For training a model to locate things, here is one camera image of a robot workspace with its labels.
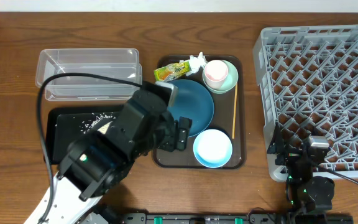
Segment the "pink cup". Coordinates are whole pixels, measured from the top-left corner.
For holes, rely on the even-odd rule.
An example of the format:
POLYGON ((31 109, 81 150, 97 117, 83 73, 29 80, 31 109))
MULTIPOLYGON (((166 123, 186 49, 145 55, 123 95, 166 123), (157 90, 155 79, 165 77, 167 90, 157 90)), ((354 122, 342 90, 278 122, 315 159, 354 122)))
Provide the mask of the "pink cup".
POLYGON ((228 67, 222 60, 212 60, 204 68, 206 84, 217 90, 220 88, 228 75, 228 67))

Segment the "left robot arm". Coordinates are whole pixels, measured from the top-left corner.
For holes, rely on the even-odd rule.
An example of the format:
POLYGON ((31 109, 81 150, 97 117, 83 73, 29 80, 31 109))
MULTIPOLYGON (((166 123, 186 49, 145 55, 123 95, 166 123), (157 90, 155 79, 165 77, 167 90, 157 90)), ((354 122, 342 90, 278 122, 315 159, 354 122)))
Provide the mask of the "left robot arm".
POLYGON ((185 150, 190 128, 190 119, 173 119, 162 97, 137 90, 116 119, 69 145, 51 187, 26 222, 76 223, 128 175, 138 157, 155 148, 185 150))

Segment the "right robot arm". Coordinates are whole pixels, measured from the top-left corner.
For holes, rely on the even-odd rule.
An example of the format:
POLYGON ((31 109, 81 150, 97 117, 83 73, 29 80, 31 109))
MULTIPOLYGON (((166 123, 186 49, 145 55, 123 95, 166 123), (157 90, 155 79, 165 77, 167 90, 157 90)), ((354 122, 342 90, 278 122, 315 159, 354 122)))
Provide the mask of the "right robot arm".
POLYGON ((292 208, 284 223, 327 223, 332 209, 334 181, 315 176, 313 169, 324 162, 329 142, 324 136, 308 136, 298 147, 285 142, 279 124, 275 125, 267 154, 276 155, 275 164, 287 168, 287 200, 292 208))

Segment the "light blue bowl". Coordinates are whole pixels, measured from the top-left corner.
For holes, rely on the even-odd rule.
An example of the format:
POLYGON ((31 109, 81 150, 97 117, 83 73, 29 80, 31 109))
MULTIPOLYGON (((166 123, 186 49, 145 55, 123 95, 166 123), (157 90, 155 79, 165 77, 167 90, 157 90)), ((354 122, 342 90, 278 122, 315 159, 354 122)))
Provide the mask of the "light blue bowl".
POLYGON ((193 143, 196 160, 207 168, 220 168, 231 158, 233 152, 231 139, 226 133, 217 129, 201 132, 193 143))

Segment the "dark blue plate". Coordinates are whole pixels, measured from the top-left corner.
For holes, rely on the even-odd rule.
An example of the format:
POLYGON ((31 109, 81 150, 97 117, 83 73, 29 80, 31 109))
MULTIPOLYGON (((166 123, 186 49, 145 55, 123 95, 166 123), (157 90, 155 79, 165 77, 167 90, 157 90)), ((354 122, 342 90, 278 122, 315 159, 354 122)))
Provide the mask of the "dark blue plate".
POLYGON ((189 137, 204 131, 212 122, 214 101, 209 91, 200 83, 181 79, 171 84, 178 88, 173 106, 168 108, 175 120, 180 117, 192 120, 189 137))

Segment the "pile of rice grains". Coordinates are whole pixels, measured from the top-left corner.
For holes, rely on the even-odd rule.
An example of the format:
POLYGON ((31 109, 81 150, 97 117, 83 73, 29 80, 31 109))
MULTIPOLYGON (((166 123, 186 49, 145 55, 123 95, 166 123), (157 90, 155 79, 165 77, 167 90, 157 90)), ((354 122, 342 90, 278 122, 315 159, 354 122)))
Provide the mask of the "pile of rice grains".
POLYGON ((113 112, 110 113, 91 113, 91 118, 85 118, 80 123, 80 131, 85 134, 89 132, 92 128, 95 128, 98 123, 103 120, 114 120, 116 115, 113 112))

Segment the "light green saucer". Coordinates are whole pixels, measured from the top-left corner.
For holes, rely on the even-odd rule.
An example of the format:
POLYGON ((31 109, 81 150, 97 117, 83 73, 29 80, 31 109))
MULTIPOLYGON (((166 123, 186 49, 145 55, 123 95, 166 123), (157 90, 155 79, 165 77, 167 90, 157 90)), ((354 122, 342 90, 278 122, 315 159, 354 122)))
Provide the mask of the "light green saucer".
POLYGON ((228 67, 228 75, 225 79, 225 82, 223 83, 223 85, 218 88, 217 90, 214 90, 212 88, 210 88, 207 84, 206 84, 206 81, 205 81, 205 78, 204 78, 204 70, 203 70, 203 81, 204 83, 206 84, 207 88, 212 91, 213 93, 216 93, 216 94, 223 94, 223 93, 226 93, 228 92, 229 90, 231 90, 232 88, 235 87, 237 81, 238 81, 238 78, 239 78, 239 74, 238 74, 238 71, 237 71, 237 68, 231 63, 231 62, 228 62, 227 60, 222 60, 228 67))

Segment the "wooden chopstick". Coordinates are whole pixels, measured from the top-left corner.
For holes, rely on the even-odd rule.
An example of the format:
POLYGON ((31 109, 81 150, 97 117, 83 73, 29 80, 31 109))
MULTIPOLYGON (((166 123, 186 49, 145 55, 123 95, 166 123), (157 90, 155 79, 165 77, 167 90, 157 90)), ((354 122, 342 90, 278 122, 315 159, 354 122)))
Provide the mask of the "wooden chopstick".
POLYGON ((237 84, 234 87, 234 105, 233 105, 233 117, 232 117, 232 139, 235 139, 236 132, 236 112, 237 112, 237 84))

